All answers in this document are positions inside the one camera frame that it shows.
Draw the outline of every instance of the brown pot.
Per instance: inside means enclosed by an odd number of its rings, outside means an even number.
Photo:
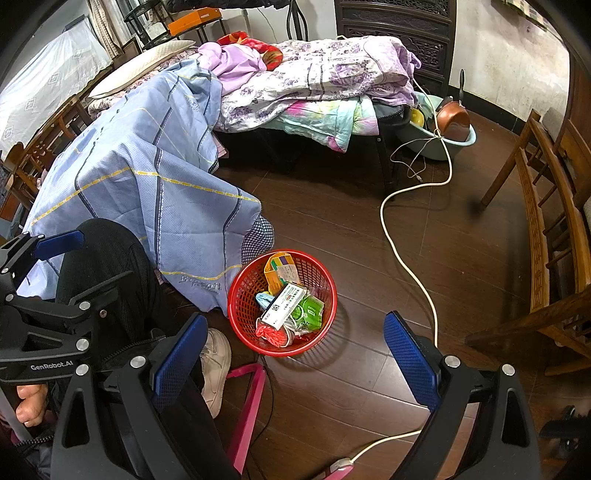
[[[464,97],[464,70],[460,72],[460,96],[458,102],[449,102],[437,114],[437,124],[442,136],[448,140],[465,142],[470,135],[470,115],[462,106]]]

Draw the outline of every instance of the wooden chair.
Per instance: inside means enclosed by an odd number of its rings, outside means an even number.
[[[527,153],[530,139],[538,147]],[[555,144],[540,123],[540,115],[530,113],[513,152],[482,199],[486,207],[517,166],[524,192],[531,251],[531,303],[529,315],[497,327],[473,333],[466,344],[483,343],[533,332],[535,330],[580,353],[584,359],[546,370],[557,375],[591,367],[591,253],[589,234],[581,209],[591,194],[591,150],[570,119],[566,119]],[[532,176],[532,167],[537,171]],[[540,199],[536,184],[544,176],[552,182]],[[544,224],[541,207],[555,193],[560,195],[563,212]],[[550,268],[570,256],[574,271],[574,293],[551,301]]]
[[[74,95],[45,122],[26,148],[20,142],[11,148],[3,163],[4,169],[11,174],[5,186],[9,192],[5,204],[9,205],[0,209],[3,218],[11,220],[16,212],[14,202],[8,201],[10,194],[16,197],[23,207],[31,210],[39,192],[37,179],[43,170],[49,171],[57,154],[82,133],[84,125],[88,126],[91,123],[90,115],[79,98]]]

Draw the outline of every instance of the chair leg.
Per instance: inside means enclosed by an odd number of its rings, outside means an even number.
[[[551,303],[518,320],[503,323],[493,328],[481,330],[468,335],[466,345],[474,346],[483,343],[503,340],[524,333],[550,327],[561,320],[582,314],[589,309],[591,303],[591,286],[587,286],[582,292],[574,293],[570,297]]]
[[[390,161],[390,155],[386,150],[386,141],[384,136],[380,134],[375,137],[375,145],[378,149],[379,164],[382,167],[382,176],[384,178],[384,191],[386,195],[390,195],[396,188],[394,180],[394,164]]]
[[[506,182],[507,178],[509,178],[509,175],[513,171],[513,168],[515,168],[515,154],[518,152],[520,148],[526,148],[531,136],[530,120],[539,121],[540,118],[540,114],[535,110],[532,110],[530,112],[530,117],[528,118],[528,121],[525,123],[525,127],[523,127],[523,130],[521,131],[521,135],[519,136],[518,141],[515,143],[513,151],[510,153],[509,158],[507,158],[505,164],[502,166],[501,171],[498,173],[498,175],[492,182],[492,185],[486,191],[484,197],[482,197],[482,200],[480,201],[482,207],[488,207],[488,204],[495,197],[496,193],[501,189],[503,184]]]
[[[578,372],[579,370],[585,370],[586,368],[591,368],[591,359],[580,358],[579,360],[575,360],[573,362],[566,362],[560,365],[556,365],[554,367],[548,367],[544,371],[544,375],[546,377],[552,377],[553,375],[562,375],[569,374],[572,372]]]

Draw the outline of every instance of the person's leg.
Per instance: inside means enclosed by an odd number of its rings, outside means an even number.
[[[166,335],[174,335],[181,326],[173,324],[172,312],[164,303],[154,270],[135,235],[106,219],[87,220],[78,230],[84,234],[84,246],[64,255],[56,302],[68,303],[73,296],[131,270],[137,277],[137,291],[121,299],[105,319],[117,332],[119,341],[114,343],[125,340],[125,346],[143,340],[156,326]]]
[[[102,331],[109,335],[101,341],[102,356],[148,338],[154,327],[166,335],[175,335],[182,325],[174,321],[166,306],[150,260],[135,235],[106,219],[87,220],[78,230],[84,233],[85,243],[82,249],[64,255],[56,302],[68,303],[73,296],[128,270],[139,280],[138,291],[121,299],[104,319],[106,328]],[[200,394],[203,384],[198,361],[175,405],[164,410],[163,425],[203,480],[237,480],[240,476],[223,451],[212,415]]]

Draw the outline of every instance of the wooden floor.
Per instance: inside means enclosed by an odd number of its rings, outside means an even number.
[[[445,187],[401,195],[385,210],[398,250],[430,291],[439,315],[440,349],[470,366],[516,366],[530,401],[536,428],[572,404],[591,408],[591,372],[546,378],[544,368],[565,353],[541,334],[508,342],[494,355],[464,346],[472,332],[528,311],[527,223],[517,172],[482,213],[476,207],[515,141],[509,131],[472,115],[477,143],[455,159]],[[267,358],[275,391],[274,413],[251,449],[243,478],[307,480],[334,460],[352,456],[368,442],[420,427],[428,411],[418,406],[382,334],[384,316],[398,310],[415,332],[431,336],[430,310],[412,279],[394,260],[379,221],[382,180],[371,138],[354,138],[346,155],[309,143],[289,175],[278,174],[261,151],[230,149],[231,161],[218,175],[262,202],[275,228],[278,248],[295,248],[318,258],[339,293],[336,321],[327,338],[295,358]],[[446,163],[427,164],[421,177],[442,181]],[[410,185],[400,169],[400,185]],[[181,306],[179,315],[191,307]],[[221,312],[207,314],[226,333],[232,365],[253,359]],[[243,403],[248,379],[226,383],[216,424],[227,442]],[[269,418],[271,390],[265,389],[257,431]],[[469,436],[475,409],[466,410],[456,444],[440,478],[452,475]],[[413,439],[384,443],[361,457],[350,480],[389,479]],[[547,455],[553,444],[541,442]],[[551,472],[545,468],[550,478]]]

